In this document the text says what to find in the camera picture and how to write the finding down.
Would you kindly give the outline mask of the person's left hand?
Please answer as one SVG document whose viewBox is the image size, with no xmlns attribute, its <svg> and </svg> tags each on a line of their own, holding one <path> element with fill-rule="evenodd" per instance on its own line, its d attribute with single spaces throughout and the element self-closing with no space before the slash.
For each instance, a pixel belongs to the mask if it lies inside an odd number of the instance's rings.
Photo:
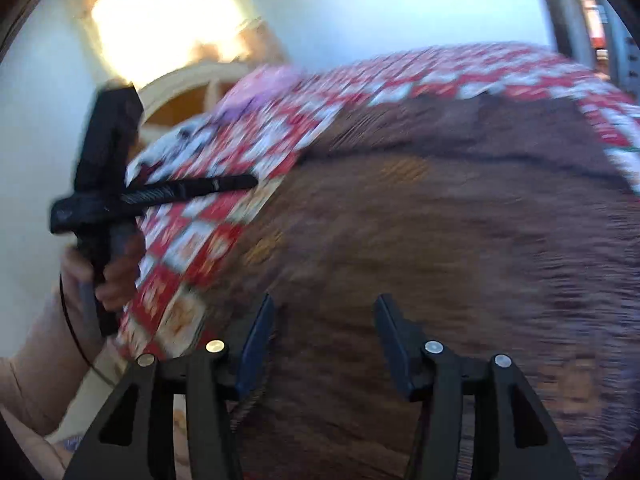
<svg viewBox="0 0 640 480">
<path fill-rule="evenodd" d="M 145 239 L 140 231 L 128 238 L 124 251 L 105 267 L 104 282 L 96 285 L 96 299 L 105 310 L 119 312 L 134 299 L 140 262 L 145 255 Z M 66 304 L 78 312 L 82 310 L 79 286 L 93 284 L 93 268 L 77 248 L 68 246 L 62 253 L 61 276 Z"/>
</svg>

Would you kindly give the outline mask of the beige sleeve forearm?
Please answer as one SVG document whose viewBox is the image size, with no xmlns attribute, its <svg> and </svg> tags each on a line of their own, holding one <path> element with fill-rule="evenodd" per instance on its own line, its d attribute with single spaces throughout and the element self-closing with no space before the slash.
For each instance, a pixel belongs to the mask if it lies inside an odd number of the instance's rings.
<svg viewBox="0 0 640 480">
<path fill-rule="evenodd" d="M 41 437 L 53 434 L 104 340 L 53 289 L 17 354 L 1 360 L 1 407 Z"/>
</svg>

